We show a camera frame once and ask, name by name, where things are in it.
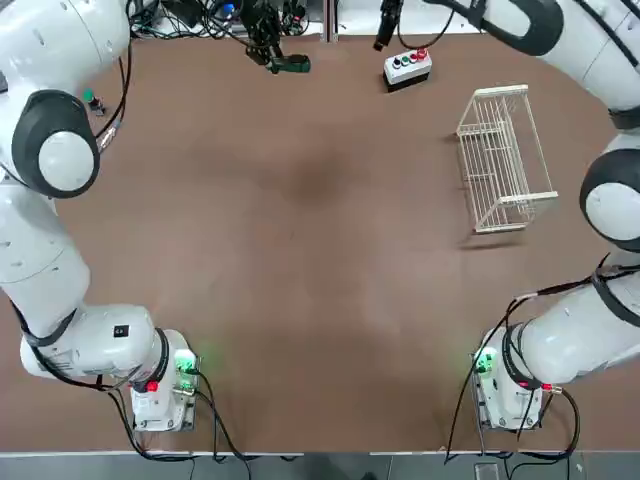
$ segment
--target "green led light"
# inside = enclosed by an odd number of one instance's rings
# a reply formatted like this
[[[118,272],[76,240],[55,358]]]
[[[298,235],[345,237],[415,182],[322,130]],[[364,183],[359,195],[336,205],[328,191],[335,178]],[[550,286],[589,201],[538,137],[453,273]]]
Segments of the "green led light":
[[[476,361],[476,373],[482,375],[489,373],[493,370],[493,359],[496,356],[496,351],[493,348],[485,348]]]
[[[95,97],[93,95],[93,90],[91,90],[90,88],[87,88],[83,94],[82,94],[82,98],[84,98],[84,101],[89,103],[91,100],[93,100]]]
[[[196,364],[196,356],[191,350],[187,349],[176,350],[175,359],[178,370],[190,370]]]

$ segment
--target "white wire rack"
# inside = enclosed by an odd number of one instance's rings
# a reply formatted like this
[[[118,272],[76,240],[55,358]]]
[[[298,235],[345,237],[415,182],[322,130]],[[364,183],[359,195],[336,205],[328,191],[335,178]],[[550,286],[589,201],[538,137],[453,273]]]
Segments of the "white wire rack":
[[[558,197],[527,91],[527,85],[476,90],[458,125],[476,233],[524,229]]]

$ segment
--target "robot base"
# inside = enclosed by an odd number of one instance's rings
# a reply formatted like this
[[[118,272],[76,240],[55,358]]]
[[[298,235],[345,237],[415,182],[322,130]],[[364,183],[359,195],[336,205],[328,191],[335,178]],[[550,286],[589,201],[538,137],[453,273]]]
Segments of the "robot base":
[[[539,425],[542,389],[533,392],[516,384],[508,376],[502,363],[502,339],[506,328],[498,329],[482,350],[472,355],[478,360],[471,377],[478,433],[483,430],[531,430]],[[527,405],[533,395],[527,418],[522,423]]]
[[[180,368],[198,368],[198,359],[175,330],[164,330],[169,341],[169,364],[155,392],[131,390],[135,429],[141,432],[193,430],[198,377]]]

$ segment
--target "robotic arm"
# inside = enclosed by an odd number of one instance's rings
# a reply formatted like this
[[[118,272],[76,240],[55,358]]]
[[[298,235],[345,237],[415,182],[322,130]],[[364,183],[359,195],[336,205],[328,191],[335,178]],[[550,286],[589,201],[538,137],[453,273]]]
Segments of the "robotic arm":
[[[544,315],[498,330],[478,352],[486,361],[478,393],[490,427],[533,428],[542,383],[571,382],[640,353],[640,274],[607,281],[603,273],[640,264],[640,10],[633,0],[425,1],[566,73],[604,103],[618,129],[587,172],[580,207],[623,252],[590,284]],[[377,50],[389,43],[401,9],[402,0],[383,1]]]
[[[52,202],[98,175],[96,139],[73,93],[126,49],[125,2],[0,2],[0,286],[20,320],[27,371],[111,375],[131,385],[138,430],[180,430],[194,393],[182,372],[195,356],[144,307],[83,303],[89,269]]]

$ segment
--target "brown table surface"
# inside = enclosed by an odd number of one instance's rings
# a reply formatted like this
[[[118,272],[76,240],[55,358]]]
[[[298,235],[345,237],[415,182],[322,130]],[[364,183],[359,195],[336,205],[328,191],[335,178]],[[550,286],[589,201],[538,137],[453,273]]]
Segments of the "brown table surface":
[[[428,83],[385,95],[383,58],[402,49],[371,43],[287,40],[312,72],[277,76],[230,41],[136,44],[125,128],[96,185],[59,202],[92,269],[87,302],[142,304],[182,331],[244,451],[439,449],[467,355],[509,300],[606,252],[577,202],[613,135],[601,104],[479,35],[445,37]],[[525,233],[479,247],[451,134],[475,88],[520,83],[560,197]],[[115,105],[116,70],[92,86]],[[0,449],[128,449],[108,398],[25,373],[6,301],[2,314]],[[570,386],[580,448],[640,448],[637,373]],[[571,416],[555,403],[522,448],[566,445]],[[151,444],[211,450],[199,413],[195,433]],[[479,448],[469,398],[454,448]]]

